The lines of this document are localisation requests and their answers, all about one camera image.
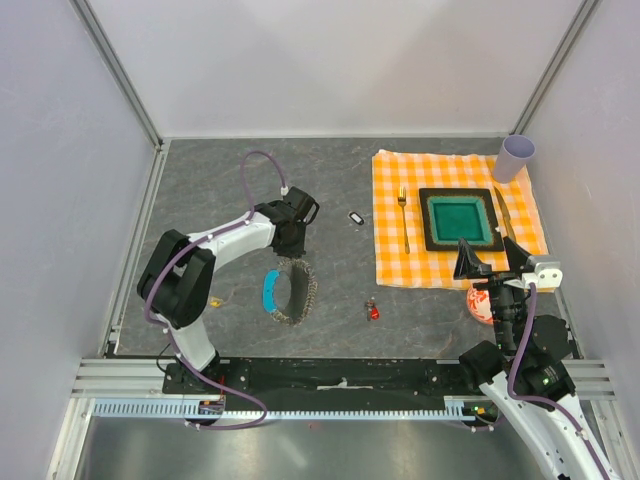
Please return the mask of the red key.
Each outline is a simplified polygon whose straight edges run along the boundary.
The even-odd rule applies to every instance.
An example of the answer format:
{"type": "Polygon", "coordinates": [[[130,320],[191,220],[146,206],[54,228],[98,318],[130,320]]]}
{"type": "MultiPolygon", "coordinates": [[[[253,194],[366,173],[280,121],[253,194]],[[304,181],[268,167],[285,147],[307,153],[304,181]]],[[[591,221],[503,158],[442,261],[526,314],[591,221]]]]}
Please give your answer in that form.
{"type": "Polygon", "coordinates": [[[374,298],[370,298],[365,302],[365,312],[366,312],[366,319],[368,321],[375,321],[380,318],[380,312],[379,312],[379,309],[377,308],[374,298]]]}

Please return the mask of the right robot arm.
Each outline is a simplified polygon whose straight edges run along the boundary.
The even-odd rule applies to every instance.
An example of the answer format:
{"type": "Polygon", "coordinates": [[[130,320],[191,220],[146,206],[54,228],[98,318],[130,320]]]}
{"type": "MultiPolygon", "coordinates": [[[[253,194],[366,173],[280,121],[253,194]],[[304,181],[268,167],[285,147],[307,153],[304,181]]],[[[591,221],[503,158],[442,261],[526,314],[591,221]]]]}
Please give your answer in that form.
{"type": "Polygon", "coordinates": [[[571,352],[566,323],[536,312],[540,292],[562,282],[560,263],[527,252],[510,237],[503,244],[509,268],[496,271],[466,239],[458,242],[453,276],[487,292],[495,334],[493,342],[460,356],[459,384],[497,407],[546,478],[616,479],[563,363],[571,352]]]}

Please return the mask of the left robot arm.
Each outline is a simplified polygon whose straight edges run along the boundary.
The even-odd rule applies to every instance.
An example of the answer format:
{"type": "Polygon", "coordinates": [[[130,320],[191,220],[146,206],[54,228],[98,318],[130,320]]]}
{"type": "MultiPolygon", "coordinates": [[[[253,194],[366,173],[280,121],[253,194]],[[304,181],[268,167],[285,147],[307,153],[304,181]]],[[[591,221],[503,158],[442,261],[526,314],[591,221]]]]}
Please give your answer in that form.
{"type": "Polygon", "coordinates": [[[297,187],[252,207],[220,227],[185,235],[175,229],[158,241],[137,285],[145,317],[163,327],[178,359],[187,366],[185,382],[208,393],[219,382],[219,354],[206,333],[202,314],[214,274],[254,251],[272,249],[281,258],[263,288],[263,308],[278,323],[297,326],[311,313],[318,289],[312,266],[303,259],[306,230],[318,202],[297,187]]]}

